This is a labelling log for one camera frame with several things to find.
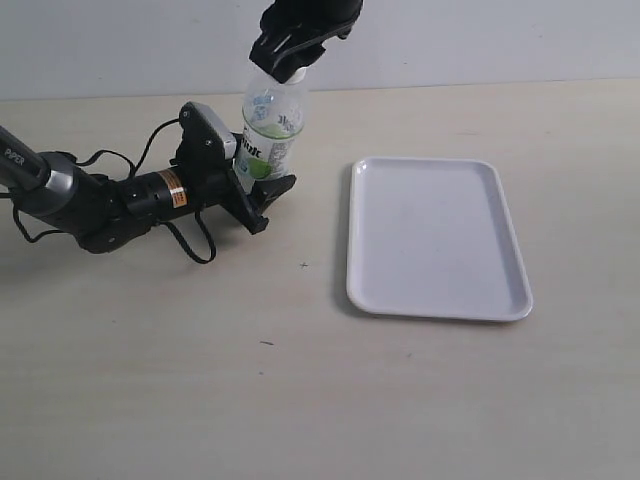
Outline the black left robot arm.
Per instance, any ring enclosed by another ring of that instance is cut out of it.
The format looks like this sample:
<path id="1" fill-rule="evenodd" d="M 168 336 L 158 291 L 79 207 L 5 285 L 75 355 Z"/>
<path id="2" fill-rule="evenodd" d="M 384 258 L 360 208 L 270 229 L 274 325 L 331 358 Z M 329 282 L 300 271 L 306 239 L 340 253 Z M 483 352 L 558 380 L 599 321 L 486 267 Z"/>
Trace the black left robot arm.
<path id="1" fill-rule="evenodd" d="M 182 127 L 168 168 L 115 181 L 89 173 L 102 151 L 87 161 L 62 151 L 36 153 L 8 130 L 1 132 L 2 198 L 29 243 L 48 234 L 68 234 L 93 254 L 112 252 L 152 228 L 166 227 L 196 263 L 213 261 L 215 243 L 202 212 L 220 206 L 250 233 L 268 225 L 265 210 L 293 188 L 293 174 L 244 190 L 232 166 L 239 135 L 206 126 Z"/>

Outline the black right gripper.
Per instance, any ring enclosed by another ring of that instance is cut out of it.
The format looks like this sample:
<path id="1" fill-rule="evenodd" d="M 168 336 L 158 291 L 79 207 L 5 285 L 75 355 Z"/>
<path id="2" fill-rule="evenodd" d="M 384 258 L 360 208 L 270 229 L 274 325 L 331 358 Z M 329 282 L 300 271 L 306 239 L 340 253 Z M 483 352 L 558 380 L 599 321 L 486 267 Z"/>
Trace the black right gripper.
<path id="1" fill-rule="evenodd" d="M 254 42 L 249 60 L 280 84 L 296 69 L 309 67 L 325 52 L 326 32 L 346 39 L 360 16 L 363 0 L 277 0 L 262 14 L 262 33 Z M 290 52 L 296 31 L 294 66 Z"/>

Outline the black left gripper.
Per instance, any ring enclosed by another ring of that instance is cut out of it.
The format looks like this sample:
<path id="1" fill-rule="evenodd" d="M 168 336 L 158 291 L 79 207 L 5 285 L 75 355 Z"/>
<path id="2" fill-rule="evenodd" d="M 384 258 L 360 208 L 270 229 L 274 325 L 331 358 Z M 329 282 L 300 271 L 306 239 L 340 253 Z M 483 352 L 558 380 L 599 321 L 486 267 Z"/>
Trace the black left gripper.
<path id="1" fill-rule="evenodd" d="M 250 234 L 257 234 L 268 225 L 260 213 L 294 187 L 295 176 L 256 181 L 248 196 L 233 169 L 239 138 L 236 133 L 220 137 L 184 129 L 171 169 L 184 186 L 193 211 L 221 206 Z"/>

